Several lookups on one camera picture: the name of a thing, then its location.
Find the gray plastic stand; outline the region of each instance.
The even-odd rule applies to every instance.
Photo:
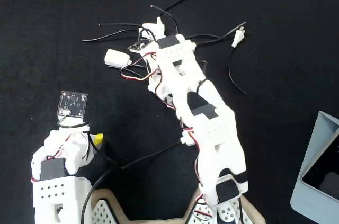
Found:
[[[291,198],[291,206],[295,211],[319,224],[339,223],[339,201],[304,184],[301,177],[314,162],[315,158],[318,157],[319,153],[328,146],[333,138],[333,134],[338,129],[339,119],[322,111],[318,113],[318,118]]]

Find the white connector plug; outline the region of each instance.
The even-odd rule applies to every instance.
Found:
[[[129,55],[126,53],[109,49],[105,56],[105,64],[110,67],[123,68],[131,64],[131,60],[129,58]]]
[[[153,23],[144,23],[142,24],[142,27],[150,29],[152,31],[152,33],[154,34],[155,39],[162,39],[165,36],[165,25],[162,23],[161,18],[157,17],[157,23],[153,24]],[[152,40],[153,37],[148,34],[147,31],[143,31],[142,32],[142,37],[147,38]]]
[[[236,46],[245,38],[245,30],[244,27],[240,27],[239,30],[235,32],[234,40],[232,43],[232,47],[236,48]]]

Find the tablet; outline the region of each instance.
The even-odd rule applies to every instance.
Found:
[[[306,171],[302,182],[339,202],[339,133]]]

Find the black table surface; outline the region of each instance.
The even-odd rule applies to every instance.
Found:
[[[176,142],[179,123],[143,82],[106,68],[107,48],[127,51],[136,36],[82,43],[121,29],[98,22],[152,22],[176,0],[0,0],[1,223],[33,223],[30,161],[56,129],[60,91],[88,93],[86,120],[106,132],[120,164]],[[267,223],[313,223],[290,198],[319,110],[339,116],[339,0],[188,0],[171,9],[183,35],[223,34],[246,21],[246,38],[227,76],[230,40],[200,47],[206,75],[236,113],[245,152],[245,196]],[[174,31],[164,17],[168,33]],[[180,145],[108,177],[132,219],[181,217],[197,187],[194,146]],[[108,164],[82,168],[92,182]]]

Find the wooden base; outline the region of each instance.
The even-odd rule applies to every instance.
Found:
[[[92,208],[95,207],[96,203],[99,199],[108,199],[111,207],[114,211],[115,216],[118,219],[119,224],[185,224],[187,218],[190,215],[190,211],[195,203],[195,198],[199,196],[199,190],[196,190],[194,193],[191,202],[186,210],[186,213],[183,218],[175,218],[175,219],[168,219],[168,220],[135,220],[130,221],[123,210],[121,209],[120,204],[118,203],[117,198],[109,189],[100,189],[93,192],[92,195]],[[249,218],[252,220],[253,224],[266,224],[265,219],[263,216],[255,209],[255,207],[244,197],[242,196],[242,205],[244,210],[246,211]]]

